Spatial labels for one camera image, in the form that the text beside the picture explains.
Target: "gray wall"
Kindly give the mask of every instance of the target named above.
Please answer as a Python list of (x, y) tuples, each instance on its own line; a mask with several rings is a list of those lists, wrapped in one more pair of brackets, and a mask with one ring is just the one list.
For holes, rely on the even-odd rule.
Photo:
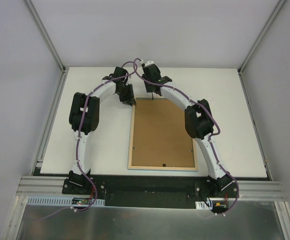
[(243, 73), (269, 168), (290, 204), (290, 0)]
[(60, 71), (21, 0), (0, 0), (0, 236)]
[(238, 68), (278, 0), (33, 0), (66, 66)]

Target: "metal sheet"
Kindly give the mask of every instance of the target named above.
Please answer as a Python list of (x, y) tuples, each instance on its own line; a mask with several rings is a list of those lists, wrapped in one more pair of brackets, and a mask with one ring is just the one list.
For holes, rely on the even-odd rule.
[(18, 240), (283, 240), (273, 202), (240, 201), (225, 217), (208, 210), (27, 205)]

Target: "metal frame edge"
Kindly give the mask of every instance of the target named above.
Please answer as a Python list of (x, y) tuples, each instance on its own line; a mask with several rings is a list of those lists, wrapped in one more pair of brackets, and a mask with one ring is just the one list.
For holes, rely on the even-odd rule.
[[(59, 176), (23, 176), (20, 180), (18, 196), (64, 196), (62, 189), (66, 177)], [(279, 181), (240, 180), (239, 201), (287, 201), (282, 184)]]
[(290, 240), (290, 211), (287, 202), (276, 201), (277, 215), (286, 240)]
[(68, 74), (68, 69), (66, 68), (65, 71), (61, 74), (58, 84), (57, 84), (57, 88), (53, 97), (53, 100), (49, 106), (49, 114), (48, 117), (45, 121), (44, 127), (43, 127), (43, 132), (40, 138), (40, 142), (38, 145), (38, 148), (35, 152), (35, 159), (33, 160), (33, 164), (30, 168), (30, 174), (33, 174), (38, 161), (43, 159), (44, 153), (45, 153), (45, 149), (47, 147), (48, 144), (48, 139), (50, 137), (51, 134), (51, 130), (54, 124), (54, 120), (55, 120), (55, 116), (56, 116), (56, 112), (61, 100), (61, 96), (62, 96), (62, 92), (64, 89), (64, 85), (66, 82), (66, 78), (67, 78), (67, 74)]
[(284, 5), (285, 5), (285, 3), (287, 1), (288, 0), (278, 0), (278, 2), (276, 3), (274, 9), (270, 13), (270, 15), (269, 15), (268, 19), (266, 20), (264, 26), (260, 30), (256, 40), (254, 41), (254, 43), (252, 44), (250, 50), (248, 51), (245, 59), (243, 60), (242, 64), (240, 65), (240, 67), (238, 69), (239, 74), (242, 74), (242, 72), (246, 69), (249, 61), (251, 60), (251, 58), (255, 54), (256, 50), (259, 48), (262, 40), (264, 39), (264, 37), (268, 33), (269, 29), (273, 25), (273, 22), (276, 20), (277, 16), (281, 12), (281, 10), (283, 9), (283, 7), (284, 7)]
[(55, 46), (32, 2), (32, 0), (23, 0), (23, 3), (25, 4), (27, 10), (29, 11), (41, 37), (43, 38), (46, 47), (48, 48), (48, 50), (50, 51), (51, 55), (53, 56), (55, 62), (57, 63), (59, 69), (63, 72), (65, 70), (65, 66), (59, 56), (59, 54), (57, 53)]
[(268, 175), (269, 179), (272, 180), (272, 173), (271, 173), (271, 171), (269, 169), (269, 166), (267, 164), (267, 160), (266, 160), (265, 153), (264, 153), (264, 150), (263, 150), (263, 146), (262, 146), (262, 143), (261, 143), (259, 131), (257, 130), (257, 126), (256, 126), (256, 123), (255, 123), (255, 118), (254, 118), (253, 108), (252, 108), (252, 105), (251, 105), (251, 100), (250, 100), (248, 92), (247, 92), (247, 90), (245, 88), (243, 77), (242, 77), (242, 75), (240, 73), (238, 73), (238, 77), (239, 77), (239, 80), (240, 80), (241, 88), (242, 88), (244, 96), (245, 96), (245, 101), (247, 103), (249, 116), (250, 116), (250, 119), (251, 119), (251, 122), (252, 122), (252, 125), (253, 125), (253, 128), (254, 128), (254, 132), (255, 132), (256, 139), (257, 139), (257, 143), (258, 143), (258, 147), (259, 147), (259, 150), (260, 150), (260, 154), (261, 154), (261, 157), (263, 159), (263, 163), (264, 163), (264, 166), (266, 168), (267, 175)]
[(15, 240), (17, 238), (28, 198), (26, 195), (15, 196), (1, 239)]

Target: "purple cable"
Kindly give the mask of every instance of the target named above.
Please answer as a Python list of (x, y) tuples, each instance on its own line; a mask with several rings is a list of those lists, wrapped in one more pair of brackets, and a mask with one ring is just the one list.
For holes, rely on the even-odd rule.
[(208, 137), (208, 141), (210, 143), (210, 146), (211, 146), (211, 149), (213, 151), (213, 154), (215, 156), (215, 159), (216, 159), (216, 162), (217, 164), (219, 165), (220, 169), (222, 169), (235, 183), (236, 183), (236, 186), (237, 186), (237, 195), (236, 195), (236, 198), (235, 198), (235, 201), (233, 202), (233, 204), (230, 206), (230, 208), (227, 210), (229, 211), (238, 201), (239, 199), (239, 196), (240, 196), (240, 187), (239, 187), (239, 184), (236, 180), (235, 177), (233, 177), (229, 171), (227, 171), (221, 164), (220, 164), (220, 160), (216, 154), (216, 151), (215, 151), (215, 148), (214, 148), (214, 145), (212, 143), (212, 136), (216, 136), (216, 135), (219, 135), (221, 133), (221, 129), (219, 127), (219, 125), (217, 124), (217, 122), (215, 121), (215, 119), (212, 117), (211, 113), (206, 109), (206, 107), (204, 107), (202, 104), (196, 102), (196, 101), (193, 101), (192, 99), (190, 99), (190, 97), (188, 95), (186, 95), (184, 92), (182, 92), (181, 90), (179, 90), (178, 88), (176, 87), (172, 87), (172, 86), (169, 86), (169, 85), (164, 85), (164, 84), (159, 84), (159, 83), (153, 83), (153, 82), (150, 82), (148, 80), (146, 80), (145, 78), (143, 78), (138, 72), (137, 72), (137, 64), (136, 64), (136, 61), (142, 61), (140, 58), (135, 58), (134, 62), (133, 62), (133, 68), (134, 68), (134, 72), (135, 74), (140, 78), (142, 79), (144, 82), (148, 83), (148, 84), (151, 84), (151, 85), (155, 85), (155, 86), (159, 86), (159, 87), (164, 87), (164, 88), (169, 88), (169, 89), (173, 89), (177, 92), (179, 92), (181, 95), (183, 95), (188, 101), (190, 101), (191, 103), (195, 104), (195, 105), (198, 105), (200, 106), (204, 112), (208, 115), (208, 117), (211, 119), (211, 121), (215, 124), (216, 128), (217, 128), (217, 132), (216, 133), (213, 133), (211, 134), (209, 137)]
[(87, 209), (89, 209), (94, 203), (95, 203), (95, 201), (97, 200), (97, 189), (96, 189), (96, 186), (95, 186), (95, 184), (94, 184), (94, 182), (92, 181), (92, 179), (90, 179), (86, 174), (85, 174), (85, 172), (83, 171), (83, 169), (81, 168), (81, 166), (80, 166), (80, 163), (79, 163), (79, 145), (80, 145), (80, 139), (77, 139), (77, 144), (76, 144), (76, 160), (77, 160), (77, 166), (78, 166), (78, 168), (79, 168), (79, 170), (80, 170), (80, 172), (84, 175), (84, 177), (85, 178), (87, 178), (87, 180), (91, 183), (91, 185), (93, 186), (93, 188), (94, 188), (94, 191), (95, 191), (95, 198), (94, 198), (94, 200), (87, 206), (87, 207), (85, 207), (85, 208), (83, 208), (83, 209), (78, 209), (78, 208), (76, 208), (77, 209), (77, 211), (79, 211), (79, 212), (83, 212), (83, 211), (85, 211), (85, 210), (87, 210)]
[[(81, 137), (81, 130), (82, 130), (82, 126), (83, 126), (83, 122), (84, 122), (84, 118), (85, 118), (85, 112), (86, 112), (86, 108), (87, 108), (87, 104), (88, 104), (88, 101), (89, 101), (90, 96), (93, 93), (95, 93), (98, 89), (100, 89), (101, 87), (103, 87), (104, 85), (106, 85), (106, 84), (108, 84), (110, 82), (113, 82), (115, 80), (118, 80), (118, 79), (123, 79), (123, 78), (129, 77), (129, 76), (133, 75), (135, 73), (135, 71), (133, 71), (130, 74), (126, 74), (125, 76), (120, 76), (120, 77), (116, 77), (116, 78), (110, 79), (110, 80), (106, 81), (105, 83), (102, 83), (102, 84), (98, 85), (93, 91), (91, 91), (87, 95), (86, 100), (85, 100), (85, 104), (84, 104), (84, 110), (83, 110), (83, 113), (82, 113), (82, 116), (81, 116), (81, 119), (80, 119), (80, 123), (79, 123), (79, 128), (78, 128), (78, 137), (79, 138)], [(91, 185), (93, 186), (94, 191), (95, 191), (95, 198), (94, 198), (94, 200), (87, 207), (85, 207), (83, 209), (77, 209), (77, 211), (82, 212), (82, 211), (85, 211), (85, 210), (89, 209), (95, 203), (95, 201), (97, 200), (98, 193), (97, 193), (97, 189), (96, 189), (96, 186), (95, 186), (94, 182), (85, 174), (85, 172), (82, 170), (82, 168), (80, 166), (80, 160), (79, 160), (79, 145), (80, 145), (80, 139), (77, 140), (77, 144), (76, 144), (76, 160), (77, 160), (78, 169), (83, 174), (83, 176), (91, 183)]]

